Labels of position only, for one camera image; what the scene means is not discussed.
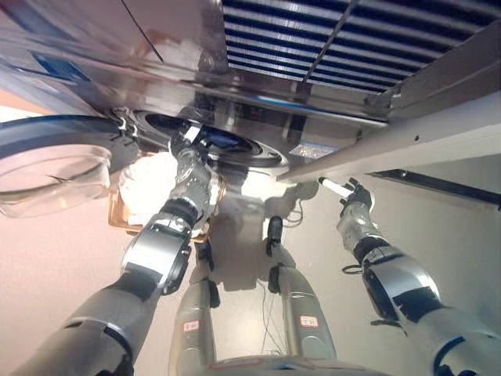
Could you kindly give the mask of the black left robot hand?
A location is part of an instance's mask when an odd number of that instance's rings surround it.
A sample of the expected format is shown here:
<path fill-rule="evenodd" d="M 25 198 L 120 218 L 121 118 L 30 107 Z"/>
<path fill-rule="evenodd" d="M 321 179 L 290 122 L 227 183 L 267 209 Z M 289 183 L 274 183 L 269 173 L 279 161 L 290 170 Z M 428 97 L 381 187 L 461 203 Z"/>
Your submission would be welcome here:
<path fill-rule="evenodd" d="M 194 150 L 200 159 L 207 159 L 209 152 L 204 143 L 205 136 L 204 126 L 199 123 L 179 129 L 171 137 L 170 151 L 174 157 L 179 157 L 184 150 Z"/>

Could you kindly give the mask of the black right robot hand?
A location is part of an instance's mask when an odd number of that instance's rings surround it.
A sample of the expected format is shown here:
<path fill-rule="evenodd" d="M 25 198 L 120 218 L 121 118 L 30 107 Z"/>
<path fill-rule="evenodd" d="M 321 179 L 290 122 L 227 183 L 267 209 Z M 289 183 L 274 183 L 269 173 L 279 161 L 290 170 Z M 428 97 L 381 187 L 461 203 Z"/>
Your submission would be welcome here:
<path fill-rule="evenodd" d="M 321 186 L 338 195 L 344 207 L 359 202 L 364 204 L 369 211 L 372 210 L 374 204 L 373 195 L 357 179 L 350 178 L 344 185 L 326 177 L 320 177 L 318 181 Z"/>

